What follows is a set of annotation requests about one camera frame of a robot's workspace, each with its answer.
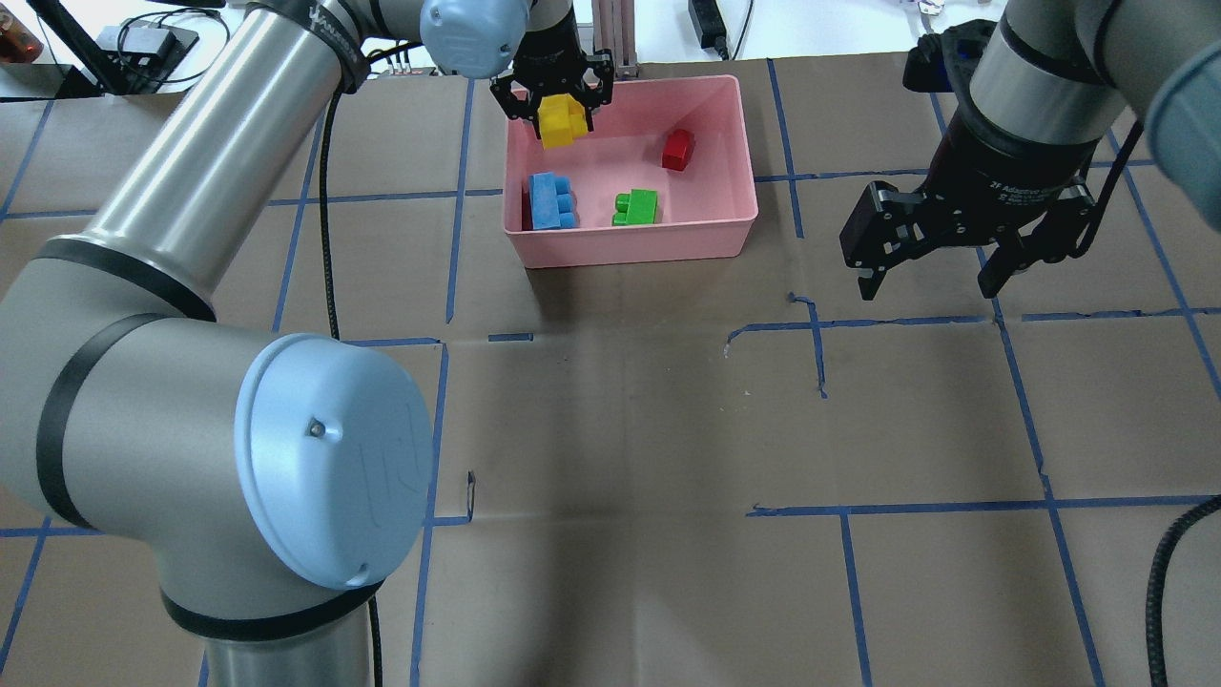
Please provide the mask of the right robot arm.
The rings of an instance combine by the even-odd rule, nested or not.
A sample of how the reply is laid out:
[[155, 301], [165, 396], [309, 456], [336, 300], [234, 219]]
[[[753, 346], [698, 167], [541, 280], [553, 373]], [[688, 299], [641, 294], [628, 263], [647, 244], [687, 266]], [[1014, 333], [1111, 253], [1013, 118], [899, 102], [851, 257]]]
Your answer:
[[1151, 159], [1219, 226], [1216, 1], [1010, 1], [998, 21], [921, 37], [908, 92], [950, 93], [958, 109], [926, 181], [874, 181], [842, 225], [842, 262], [871, 301], [893, 268], [943, 248], [991, 246], [977, 277], [994, 299], [1035, 262], [1081, 257], [1115, 178], [1093, 195], [1085, 168], [1120, 113]]

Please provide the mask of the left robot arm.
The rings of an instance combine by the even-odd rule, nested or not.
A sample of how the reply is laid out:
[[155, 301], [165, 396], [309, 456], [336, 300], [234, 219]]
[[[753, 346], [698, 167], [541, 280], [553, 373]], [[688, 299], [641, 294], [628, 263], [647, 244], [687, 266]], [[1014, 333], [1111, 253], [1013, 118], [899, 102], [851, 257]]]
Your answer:
[[337, 336], [219, 325], [212, 295], [370, 38], [447, 73], [610, 103], [569, 1], [252, 1], [217, 62], [87, 229], [2, 299], [2, 483], [147, 544], [170, 617], [222, 686], [380, 686], [376, 595], [435, 477], [422, 392]]

